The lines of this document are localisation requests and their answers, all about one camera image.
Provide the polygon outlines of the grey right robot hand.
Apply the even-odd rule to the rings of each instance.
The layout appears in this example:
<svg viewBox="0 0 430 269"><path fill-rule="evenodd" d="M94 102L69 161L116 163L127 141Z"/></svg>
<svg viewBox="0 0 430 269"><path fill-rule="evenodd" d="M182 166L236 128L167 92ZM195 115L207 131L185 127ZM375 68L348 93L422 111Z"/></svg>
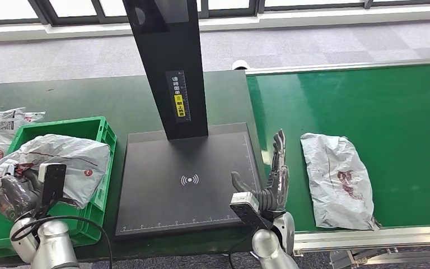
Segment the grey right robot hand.
<svg viewBox="0 0 430 269"><path fill-rule="evenodd" d="M242 182L238 172L232 171L232 185L238 192L250 192L259 202L260 211L281 212L286 208L289 189L289 170L286 164L286 137L282 129L273 136L271 171L265 188L256 191Z"/></svg>

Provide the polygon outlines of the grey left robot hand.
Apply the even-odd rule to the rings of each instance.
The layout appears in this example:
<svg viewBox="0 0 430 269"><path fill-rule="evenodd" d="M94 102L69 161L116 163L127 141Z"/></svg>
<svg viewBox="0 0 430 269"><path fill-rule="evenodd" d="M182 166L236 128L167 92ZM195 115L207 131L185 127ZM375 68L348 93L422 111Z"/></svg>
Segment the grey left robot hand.
<svg viewBox="0 0 430 269"><path fill-rule="evenodd" d="M35 209L43 184L37 179L22 182L8 174L0 177L0 213L9 221Z"/></svg>

